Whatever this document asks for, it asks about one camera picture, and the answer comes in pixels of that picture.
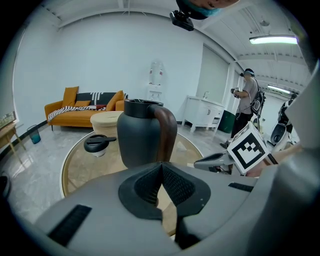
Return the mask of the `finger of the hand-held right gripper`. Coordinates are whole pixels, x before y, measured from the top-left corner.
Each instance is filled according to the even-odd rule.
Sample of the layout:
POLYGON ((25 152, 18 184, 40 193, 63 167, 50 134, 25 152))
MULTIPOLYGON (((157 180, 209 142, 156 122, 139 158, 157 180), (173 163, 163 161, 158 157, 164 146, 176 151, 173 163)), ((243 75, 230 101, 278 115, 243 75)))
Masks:
POLYGON ((214 153, 214 154, 208 155, 206 157, 203 157, 199 161, 200 162, 215 161, 215 160, 218 160, 218 159, 222 158, 224 155, 225 155, 225 153, 223 153, 223 152, 214 153))
POLYGON ((230 173, 228 166, 232 166, 233 164, 233 160, 197 160, 196 162, 194 162, 193 166, 196 169, 201 169, 214 173, 230 173))

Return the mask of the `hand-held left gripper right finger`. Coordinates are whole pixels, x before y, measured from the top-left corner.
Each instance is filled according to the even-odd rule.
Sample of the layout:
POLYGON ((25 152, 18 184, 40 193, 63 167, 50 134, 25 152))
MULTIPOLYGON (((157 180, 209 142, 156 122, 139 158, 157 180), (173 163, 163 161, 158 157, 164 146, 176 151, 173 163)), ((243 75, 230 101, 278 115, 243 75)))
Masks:
POLYGON ((162 216, 165 231, 186 249, 217 231, 240 208, 256 178, 218 174, 162 164, 162 216))

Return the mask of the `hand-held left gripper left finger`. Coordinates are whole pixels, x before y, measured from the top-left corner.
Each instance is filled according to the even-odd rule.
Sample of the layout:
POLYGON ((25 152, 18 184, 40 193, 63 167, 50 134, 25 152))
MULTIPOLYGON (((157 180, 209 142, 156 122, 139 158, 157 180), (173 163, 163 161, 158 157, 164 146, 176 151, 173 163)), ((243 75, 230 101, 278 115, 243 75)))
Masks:
POLYGON ((180 247, 167 235, 156 207, 164 172, 180 165, 151 163, 94 178, 35 222, 59 256, 172 256, 180 247))

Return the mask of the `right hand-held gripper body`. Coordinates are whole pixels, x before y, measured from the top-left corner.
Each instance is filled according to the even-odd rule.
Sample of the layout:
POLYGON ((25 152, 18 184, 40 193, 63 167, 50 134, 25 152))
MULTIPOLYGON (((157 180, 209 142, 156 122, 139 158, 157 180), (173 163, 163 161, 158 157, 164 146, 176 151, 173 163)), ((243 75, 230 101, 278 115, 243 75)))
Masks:
POLYGON ((231 175, 259 176, 264 168, 278 164, 251 121, 234 135, 227 152, 233 160, 231 175))

